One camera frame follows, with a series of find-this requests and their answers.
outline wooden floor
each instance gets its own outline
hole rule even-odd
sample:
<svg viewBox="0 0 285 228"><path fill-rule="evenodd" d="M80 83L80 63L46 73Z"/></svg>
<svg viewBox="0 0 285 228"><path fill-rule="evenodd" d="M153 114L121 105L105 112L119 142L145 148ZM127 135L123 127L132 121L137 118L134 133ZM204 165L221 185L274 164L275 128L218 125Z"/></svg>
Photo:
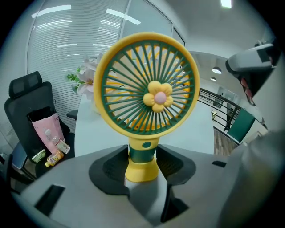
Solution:
<svg viewBox="0 0 285 228"><path fill-rule="evenodd" d="M238 146L232 139L228 138L214 128L215 148L214 154L229 156L231 152Z"/></svg>

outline fan base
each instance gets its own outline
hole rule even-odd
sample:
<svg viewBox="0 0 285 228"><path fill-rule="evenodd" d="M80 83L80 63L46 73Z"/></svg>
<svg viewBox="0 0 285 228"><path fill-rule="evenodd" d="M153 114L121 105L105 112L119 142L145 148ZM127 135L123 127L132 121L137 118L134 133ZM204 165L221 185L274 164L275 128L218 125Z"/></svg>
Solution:
<svg viewBox="0 0 285 228"><path fill-rule="evenodd" d="M154 180L158 176L158 173L159 167L155 158L147 163L134 163L129 158L129 165L125 175L129 181L137 183Z"/></svg>

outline yellow flower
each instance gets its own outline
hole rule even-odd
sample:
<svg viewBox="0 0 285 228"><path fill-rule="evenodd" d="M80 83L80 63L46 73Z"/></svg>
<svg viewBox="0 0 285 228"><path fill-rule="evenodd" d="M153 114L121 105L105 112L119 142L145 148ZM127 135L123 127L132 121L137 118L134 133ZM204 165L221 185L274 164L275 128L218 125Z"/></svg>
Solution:
<svg viewBox="0 0 285 228"><path fill-rule="evenodd" d="M154 112L160 113L163 111L164 107L172 105L172 87L170 84L160 84L158 81L151 81L148 84L147 89L149 93L143 96L143 103L146 106L152 106Z"/></svg>

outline yellow bottle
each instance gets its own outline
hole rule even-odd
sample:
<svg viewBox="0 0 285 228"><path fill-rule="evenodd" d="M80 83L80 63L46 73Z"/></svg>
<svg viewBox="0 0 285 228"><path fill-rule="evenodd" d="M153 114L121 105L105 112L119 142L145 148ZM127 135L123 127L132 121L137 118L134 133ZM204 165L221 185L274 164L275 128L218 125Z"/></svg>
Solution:
<svg viewBox="0 0 285 228"><path fill-rule="evenodd" d="M54 166L63 157L64 157L63 153L60 150L57 150L55 154L51 154L50 156L48 156L45 166L46 167Z"/></svg>

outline pink bag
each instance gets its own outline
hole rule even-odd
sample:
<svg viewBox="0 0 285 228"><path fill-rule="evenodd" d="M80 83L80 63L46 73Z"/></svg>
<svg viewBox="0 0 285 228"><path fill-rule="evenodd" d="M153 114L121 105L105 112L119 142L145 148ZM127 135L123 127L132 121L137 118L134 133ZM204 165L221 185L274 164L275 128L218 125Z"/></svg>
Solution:
<svg viewBox="0 0 285 228"><path fill-rule="evenodd" d="M50 129L52 138L54 136L58 136L62 141L64 141L58 114L55 113L50 117L35 121L33 122L33 126L48 150L52 154L55 154L57 152L57 147L48 140L47 136L45 135L45 130Z"/></svg>

